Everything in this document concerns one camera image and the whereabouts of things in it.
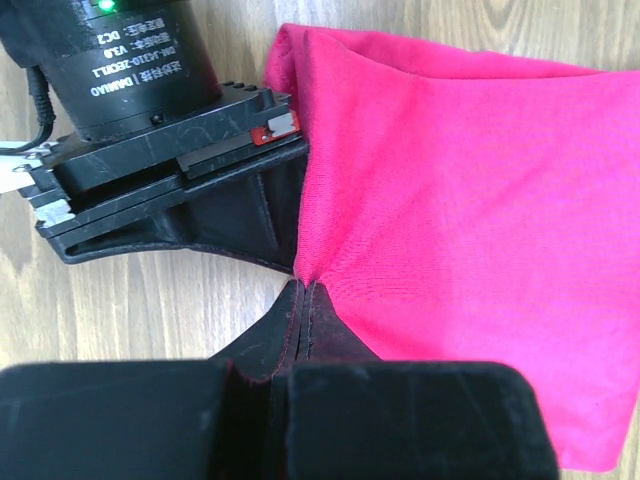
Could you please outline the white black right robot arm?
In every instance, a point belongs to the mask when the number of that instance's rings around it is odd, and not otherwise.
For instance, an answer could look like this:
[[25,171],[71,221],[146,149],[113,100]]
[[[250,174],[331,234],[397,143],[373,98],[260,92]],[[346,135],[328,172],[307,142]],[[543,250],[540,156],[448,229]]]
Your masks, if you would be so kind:
[[40,131],[8,150],[78,264],[189,249],[290,272],[309,146],[291,97],[216,78],[186,1],[5,1]]

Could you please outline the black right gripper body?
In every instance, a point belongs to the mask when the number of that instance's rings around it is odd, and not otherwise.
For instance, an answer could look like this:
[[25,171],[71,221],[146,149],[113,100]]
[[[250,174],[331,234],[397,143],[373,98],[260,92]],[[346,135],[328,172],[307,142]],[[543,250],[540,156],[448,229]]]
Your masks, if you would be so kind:
[[291,97],[227,82],[206,110],[119,141],[69,135],[19,194],[59,258],[189,249],[290,272],[309,146]]

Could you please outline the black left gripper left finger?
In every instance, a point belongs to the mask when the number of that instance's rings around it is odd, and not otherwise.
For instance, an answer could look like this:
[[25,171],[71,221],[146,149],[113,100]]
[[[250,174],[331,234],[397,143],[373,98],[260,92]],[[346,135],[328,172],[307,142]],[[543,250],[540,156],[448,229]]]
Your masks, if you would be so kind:
[[282,479],[284,384],[302,284],[205,359],[1,372],[5,479]]

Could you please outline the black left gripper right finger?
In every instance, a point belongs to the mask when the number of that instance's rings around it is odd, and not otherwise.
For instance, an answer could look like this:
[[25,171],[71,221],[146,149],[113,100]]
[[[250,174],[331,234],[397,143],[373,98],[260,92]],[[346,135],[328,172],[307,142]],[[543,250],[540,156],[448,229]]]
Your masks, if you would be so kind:
[[555,479],[532,387],[495,362],[384,361],[305,291],[288,377],[291,479]]

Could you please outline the pink t-shirt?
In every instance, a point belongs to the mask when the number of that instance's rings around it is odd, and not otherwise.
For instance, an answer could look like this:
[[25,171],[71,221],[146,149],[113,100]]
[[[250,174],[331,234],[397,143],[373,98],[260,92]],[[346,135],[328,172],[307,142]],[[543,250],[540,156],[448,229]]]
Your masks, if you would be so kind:
[[614,469],[639,391],[639,74],[282,26],[310,143],[296,276],[386,360],[532,384],[563,468]]

